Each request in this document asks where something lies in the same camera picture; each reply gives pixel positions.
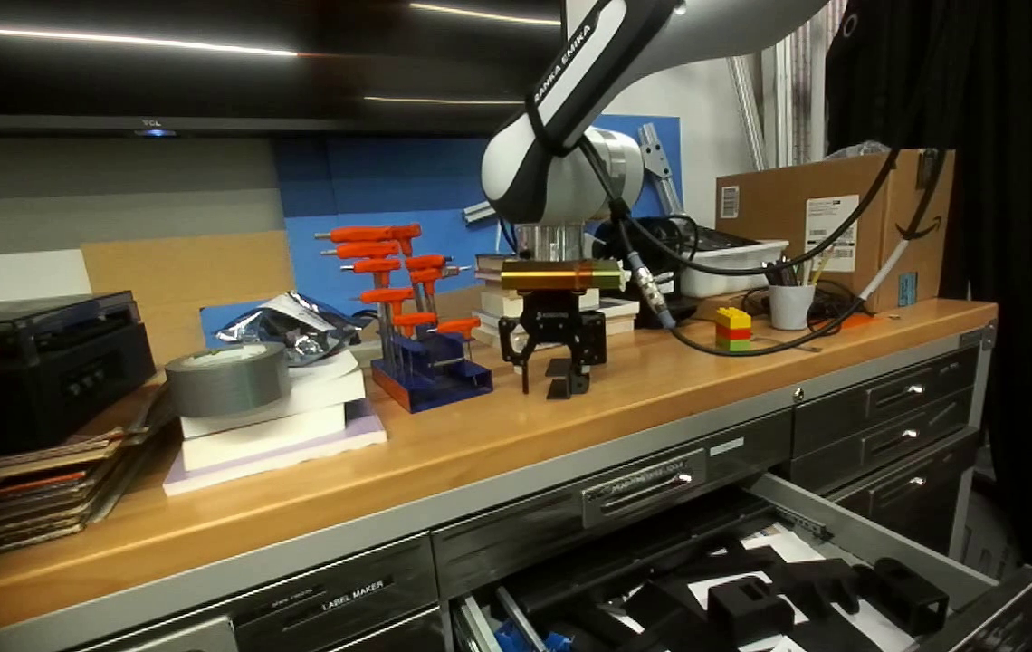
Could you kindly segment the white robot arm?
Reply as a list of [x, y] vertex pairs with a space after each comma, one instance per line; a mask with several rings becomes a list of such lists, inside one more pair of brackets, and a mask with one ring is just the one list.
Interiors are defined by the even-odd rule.
[[757, 53], [825, 0], [593, 0], [525, 110], [482, 148], [482, 192], [516, 225], [627, 227], [597, 118], [636, 81], [715, 57]]

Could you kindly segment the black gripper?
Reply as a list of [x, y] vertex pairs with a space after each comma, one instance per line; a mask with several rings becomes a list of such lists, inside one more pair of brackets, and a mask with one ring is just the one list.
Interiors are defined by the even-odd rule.
[[564, 344], [571, 380], [592, 385], [592, 367], [609, 360], [606, 316], [582, 311], [571, 291], [534, 291], [523, 296], [523, 316], [501, 324], [501, 354], [519, 367], [519, 389], [534, 389], [534, 350], [539, 344]]

